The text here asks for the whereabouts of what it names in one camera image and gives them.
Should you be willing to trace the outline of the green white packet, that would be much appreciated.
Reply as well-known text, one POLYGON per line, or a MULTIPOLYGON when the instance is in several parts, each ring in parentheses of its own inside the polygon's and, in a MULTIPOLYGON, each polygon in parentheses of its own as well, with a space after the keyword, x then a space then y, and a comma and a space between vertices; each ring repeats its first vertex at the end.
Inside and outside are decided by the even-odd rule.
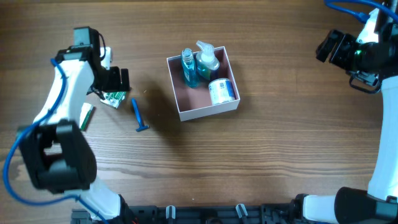
POLYGON ((125 99, 126 92, 125 91, 119 91, 119 92, 112 92, 112 93, 103 93, 103 100, 100 100, 100 102, 118 109, 119 105, 121 102, 125 99))

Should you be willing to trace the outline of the blue disposable razor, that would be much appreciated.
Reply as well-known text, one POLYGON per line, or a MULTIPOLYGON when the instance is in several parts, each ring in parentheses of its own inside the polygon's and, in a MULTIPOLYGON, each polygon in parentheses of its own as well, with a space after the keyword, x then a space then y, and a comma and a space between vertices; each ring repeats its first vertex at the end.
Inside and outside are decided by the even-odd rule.
POLYGON ((139 127, 136 129, 136 131, 140 132, 140 131, 148 129, 149 128, 148 125, 144 124, 144 120, 141 117, 141 113, 140 113, 139 108, 137 106, 137 101, 134 98, 132 98, 131 99, 131 103, 132 103, 132 107, 133 107, 134 114, 136 116, 137 122, 139 124, 139 127))

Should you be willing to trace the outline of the teal liquid bottle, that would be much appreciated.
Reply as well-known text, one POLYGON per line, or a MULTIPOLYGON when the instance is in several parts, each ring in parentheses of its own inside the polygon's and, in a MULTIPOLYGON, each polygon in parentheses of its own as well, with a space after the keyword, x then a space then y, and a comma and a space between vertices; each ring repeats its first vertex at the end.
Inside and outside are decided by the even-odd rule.
POLYGON ((191 49, 182 50, 181 62, 186 85, 190 88, 196 88, 198 86, 197 66, 191 49))

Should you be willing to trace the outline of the white cardboard box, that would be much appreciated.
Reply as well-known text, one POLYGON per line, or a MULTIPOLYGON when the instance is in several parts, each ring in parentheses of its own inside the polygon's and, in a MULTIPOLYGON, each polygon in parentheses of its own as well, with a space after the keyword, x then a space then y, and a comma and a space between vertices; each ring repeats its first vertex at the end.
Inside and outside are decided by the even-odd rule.
POLYGON ((190 88, 185 84, 182 77, 181 56, 177 55, 167 58, 172 89, 181 121, 188 121, 237 109, 240 102, 240 95, 225 47, 217 47, 215 49, 215 56, 221 63, 220 77, 228 78, 231 81, 236 97, 234 101, 218 105, 212 104, 208 85, 190 88))

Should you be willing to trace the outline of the clear spray bottle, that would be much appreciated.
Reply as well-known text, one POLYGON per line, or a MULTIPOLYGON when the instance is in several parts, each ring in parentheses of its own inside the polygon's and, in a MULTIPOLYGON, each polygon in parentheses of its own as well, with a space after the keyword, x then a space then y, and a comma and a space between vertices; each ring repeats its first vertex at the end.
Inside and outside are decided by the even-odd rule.
POLYGON ((220 62, 215 56, 213 45, 198 40, 196 45, 200 48, 196 54, 197 73, 202 79, 211 82, 218 78, 220 62))

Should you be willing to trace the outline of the white lidded jar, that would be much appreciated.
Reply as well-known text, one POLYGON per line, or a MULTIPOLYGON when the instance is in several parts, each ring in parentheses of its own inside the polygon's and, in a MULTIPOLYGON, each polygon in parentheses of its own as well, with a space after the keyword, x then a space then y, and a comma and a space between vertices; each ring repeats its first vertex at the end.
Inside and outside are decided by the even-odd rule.
POLYGON ((208 89, 212 105, 236 100, 234 89, 228 78, 219 78, 209 83, 208 89))

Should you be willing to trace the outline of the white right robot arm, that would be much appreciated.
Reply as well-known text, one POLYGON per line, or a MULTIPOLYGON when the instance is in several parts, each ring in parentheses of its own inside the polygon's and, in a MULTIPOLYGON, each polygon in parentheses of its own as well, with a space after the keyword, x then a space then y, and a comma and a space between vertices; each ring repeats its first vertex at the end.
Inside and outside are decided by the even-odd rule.
POLYGON ((397 63, 376 72, 371 90, 352 84, 380 58, 364 58, 348 72, 326 65, 297 78, 298 90, 316 98, 311 164, 322 176, 306 191, 309 220, 378 221, 397 203, 397 63))

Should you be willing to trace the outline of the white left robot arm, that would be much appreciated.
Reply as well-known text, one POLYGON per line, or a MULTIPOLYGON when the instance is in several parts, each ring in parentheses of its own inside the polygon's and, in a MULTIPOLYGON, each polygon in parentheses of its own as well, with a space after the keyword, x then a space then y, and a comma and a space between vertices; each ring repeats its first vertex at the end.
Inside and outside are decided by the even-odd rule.
POLYGON ((100 223, 137 223, 122 196, 97 178, 95 156, 79 127, 88 94, 130 90, 126 68, 103 66, 105 50, 97 30, 74 30, 74 44, 59 50, 52 62, 55 79, 47 101, 32 126, 18 135, 18 145, 35 188, 76 195, 100 223))

